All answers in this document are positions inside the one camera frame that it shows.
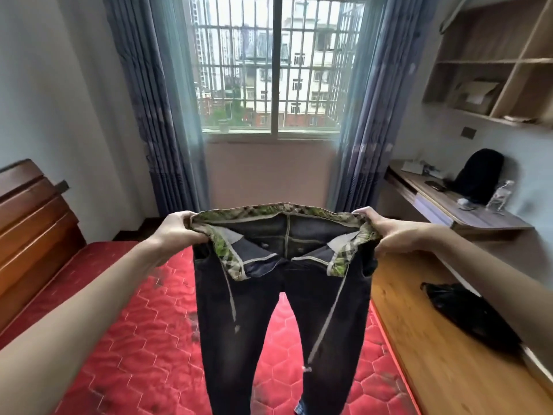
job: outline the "black backpack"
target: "black backpack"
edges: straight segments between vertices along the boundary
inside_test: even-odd
[[[470,156],[457,178],[446,186],[470,202],[487,204],[497,187],[504,161],[503,154],[483,148]]]

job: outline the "wall shelf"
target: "wall shelf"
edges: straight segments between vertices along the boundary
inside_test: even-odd
[[[492,88],[477,92],[477,86]],[[459,13],[444,34],[423,102],[511,127],[551,130],[553,0],[509,0]]]
[[[445,60],[437,64],[553,64],[553,58],[521,58],[515,60]]]

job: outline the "white wall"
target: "white wall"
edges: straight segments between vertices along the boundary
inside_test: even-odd
[[[472,153],[492,148],[507,157],[504,177],[516,180],[508,210],[536,227],[509,244],[486,244],[494,253],[530,276],[553,287],[553,132],[522,130],[422,104],[438,53],[438,26],[450,0],[441,0],[418,68],[409,104],[394,149],[395,158],[420,156],[456,174]],[[476,137],[460,137],[464,126]]]
[[[89,242],[138,228],[125,157],[112,151],[57,0],[1,0],[0,33],[0,165],[31,158],[52,182],[67,180]]]
[[[208,143],[211,206],[294,202],[324,207],[336,147],[329,141]]]

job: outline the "black plastic bag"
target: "black plastic bag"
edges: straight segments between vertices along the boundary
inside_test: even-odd
[[[420,284],[438,312],[461,330],[497,351],[516,354],[520,337],[482,297],[461,284]]]

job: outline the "water bottle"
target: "water bottle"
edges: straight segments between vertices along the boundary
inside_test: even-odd
[[[486,205],[486,209],[490,211],[501,211],[505,206],[509,196],[513,193],[512,186],[515,184],[514,180],[506,180],[503,185],[495,190],[494,195]]]

